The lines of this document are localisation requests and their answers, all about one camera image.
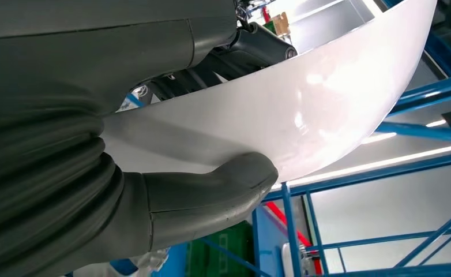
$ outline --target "blue metal scaffolding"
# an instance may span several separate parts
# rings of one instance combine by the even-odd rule
[[[391,8],[401,0],[384,0],[386,6]],[[421,88],[413,89],[404,92],[400,97],[399,101],[396,103],[389,116],[406,113],[409,111],[417,110],[419,108],[428,107],[430,105],[438,104],[444,101],[451,100],[451,49],[443,42],[441,39],[436,37],[432,32],[430,32],[426,46],[426,52],[432,57],[433,60],[438,64],[438,66],[444,71],[444,75],[448,76],[447,79],[441,80],[437,83],[426,85]],[[406,136],[416,136],[428,139],[436,140],[446,140],[451,141],[451,128],[429,128],[423,125],[407,124],[407,123],[391,123],[383,122],[377,129],[378,132],[390,132],[397,133]],[[275,245],[283,244],[288,242],[290,244],[290,251],[292,257],[292,268],[295,277],[304,276],[305,273],[301,271],[301,261],[300,261],[300,251],[299,242],[296,233],[296,226],[294,215],[291,207],[291,197],[305,195],[307,200],[307,208],[309,210],[309,221],[311,223],[312,236],[314,240],[313,246],[304,246],[305,251],[310,253],[318,254],[320,259],[322,274],[329,274],[329,268],[327,260],[325,257],[325,250],[327,249],[337,249],[341,266],[344,273],[342,274],[332,274],[332,275],[347,275],[347,276],[451,276],[451,264],[437,264],[437,265],[425,265],[435,254],[437,254],[442,248],[451,242],[451,218],[441,226],[438,230],[429,230],[419,233],[411,234],[400,234],[391,235],[386,237],[369,238],[369,239],[359,239],[355,241],[345,241],[337,242],[333,244],[323,244],[321,240],[321,234],[319,231],[317,218],[315,215],[315,210],[311,198],[312,193],[321,192],[330,189],[337,189],[344,186],[351,186],[356,184],[361,184],[364,182],[375,181],[378,179],[383,179],[387,177],[394,177],[403,174],[414,173],[418,171],[425,171],[430,169],[435,169],[438,167],[450,166],[451,165],[451,154],[445,156],[439,156],[437,158],[431,158],[426,160],[419,160],[417,162],[398,164],[395,166],[390,166],[382,169],[371,170],[367,172],[361,172],[353,175],[348,175],[345,177],[330,179],[326,181],[320,181],[308,185],[300,185],[289,187],[286,183],[281,184],[281,190],[270,192],[263,202],[273,201],[273,200],[283,200],[285,217],[287,218],[287,228],[284,232],[285,240],[281,241],[271,241],[265,240],[265,238],[258,237],[258,222],[263,220],[268,221],[270,216],[265,212],[264,208],[258,207],[253,212],[253,228],[254,228],[254,245],[255,245],[255,259],[256,268],[251,264],[244,264],[246,262],[238,261],[244,264],[251,270],[253,270],[257,276],[272,276],[270,272],[265,272],[261,270],[262,267],[271,267],[274,263],[278,263],[277,260],[269,260],[267,264],[260,263],[260,254],[266,250],[261,250],[261,244],[269,244],[268,247],[277,247]],[[276,232],[274,236],[281,237],[281,232]],[[439,239],[442,235],[450,235],[450,237],[442,243],[439,247],[433,250],[427,257],[425,257],[417,266],[408,267],[407,264],[418,254],[420,254],[424,249],[426,249],[430,244]],[[344,263],[341,248],[346,248],[349,246],[357,245],[367,245],[376,244],[380,242],[389,241],[401,241],[405,239],[414,238],[425,238],[425,240],[420,243],[413,251],[411,251],[406,257],[400,260],[393,268],[388,269],[378,269],[369,271],[358,271],[358,272],[347,272]],[[237,260],[239,258],[234,257],[234,255],[229,255],[232,259]]]

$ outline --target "metal frame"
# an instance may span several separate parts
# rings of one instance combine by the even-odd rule
[[[388,8],[401,2],[401,0],[383,0]],[[449,76],[446,80],[439,81],[434,84],[430,84],[421,88],[413,89],[402,94],[399,101],[396,103],[392,111],[388,116],[406,113],[419,108],[424,108],[430,105],[438,104],[444,101],[451,100],[451,49],[441,39],[437,38],[433,33],[430,33],[425,47],[425,52],[428,53],[430,58],[437,63],[442,69],[443,74]],[[389,123],[383,122],[377,129],[378,132],[395,132],[402,135],[418,136],[428,139],[449,140],[451,141],[451,128],[428,128],[422,125],[405,124],[405,123]],[[314,204],[312,202],[312,193],[321,192],[329,189],[341,188],[344,186],[356,185],[364,182],[375,181],[387,177],[394,177],[403,174],[414,173],[418,171],[424,171],[429,169],[435,169],[443,166],[451,165],[451,154],[445,156],[439,156],[437,158],[431,158],[426,160],[419,160],[417,162],[399,164],[387,168],[371,170],[368,172],[357,173],[345,177],[330,179],[326,181],[320,181],[308,185],[300,185],[289,188],[284,182],[281,184],[281,190],[270,192],[263,202],[283,199],[285,208],[285,217],[287,219],[288,240],[290,243],[290,251],[292,256],[292,266],[295,276],[302,276],[300,271],[300,252],[299,243],[296,235],[296,227],[294,215],[291,209],[290,198],[293,196],[304,195],[306,200],[306,209],[309,215],[309,226],[311,228],[312,241],[314,246],[305,247],[305,251],[310,253],[318,253],[321,260],[321,267],[323,274],[329,274],[329,268],[325,258],[324,251],[326,249],[337,249],[341,265],[343,267],[343,275],[347,276],[407,276],[407,275],[424,275],[424,276],[440,276],[442,273],[451,276],[451,264],[441,265],[425,265],[435,254],[437,254],[447,244],[451,243],[451,237],[444,243],[431,252],[425,259],[423,259],[418,266],[406,267],[406,265],[423,249],[433,243],[436,239],[442,235],[451,235],[451,219],[448,220],[443,226],[436,231],[425,231],[411,234],[391,235],[387,237],[360,239],[356,241],[338,242],[334,244],[323,244],[321,234],[319,231],[317,218],[315,216]],[[253,212],[253,224],[256,225],[255,212]],[[347,272],[341,248],[377,244],[381,242],[400,241],[404,239],[413,238],[426,238],[417,248],[415,248],[410,254],[403,258],[394,268],[378,269],[373,271],[359,271],[359,272]],[[254,236],[255,247],[260,244],[258,238]],[[226,249],[222,249],[219,246],[213,246],[214,248],[223,251],[227,256],[231,257],[235,261],[243,264],[247,263],[240,258],[235,257]],[[259,254],[255,251],[255,259],[259,261]],[[251,264],[245,264],[248,268],[253,270],[257,275],[269,276],[267,272],[263,272],[258,268],[255,268]]]

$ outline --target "white fairing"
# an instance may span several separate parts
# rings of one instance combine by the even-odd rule
[[[105,119],[124,171],[205,173],[258,151],[279,181],[340,159],[407,87],[436,0],[405,0],[343,37],[248,76]]]

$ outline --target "ceiling light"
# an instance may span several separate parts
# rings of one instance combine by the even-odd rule
[[[433,156],[433,155],[450,152],[450,151],[451,151],[451,146],[438,148],[438,149],[424,151],[424,152],[420,152],[420,153],[405,155],[405,156],[401,156],[401,157],[397,157],[397,158],[381,160],[379,162],[362,164],[360,166],[349,167],[347,169],[341,169],[341,170],[331,171],[328,173],[307,176],[304,178],[289,181],[289,182],[287,182],[287,185],[288,186],[303,185],[303,184],[307,184],[307,183],[311,183],[311,182],[315,182],[315,181],[320,181],[322,179],[331,179],[334,177],[340,177],[342,175],[358,173],[360,171],[366,171],[369,169],[375,169],[377,167],[388,166],[391,164],[406,162],[408,160],[419,159],[419,158]]]
[[[438,120],[438,121],[435,121],[435,122],[428,123],[428,124],[426,124],[426,127],[439,126],[439,125],[443,125],[445,123],[446,123],[446,120],[442,119],[442,120]]]

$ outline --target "black mechanical part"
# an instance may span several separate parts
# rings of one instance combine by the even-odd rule
[[[220,84],[215,73],[233,80],[297,55],[293,46],[265,27],[257,23],[244,25],[231,44],[214,48],[196,67],[175,72],[174,80],[154,78],[150,82],[153,93],[160,100],[171,99]]]
[[[0,277],[144,254],[259,203],[277,176],[261,154],[204,175],[123,173],[98,138],[130,89],[199,63],[235,24],[229,0],[0,2]],[[167,208],[188,186],[193,203]]]

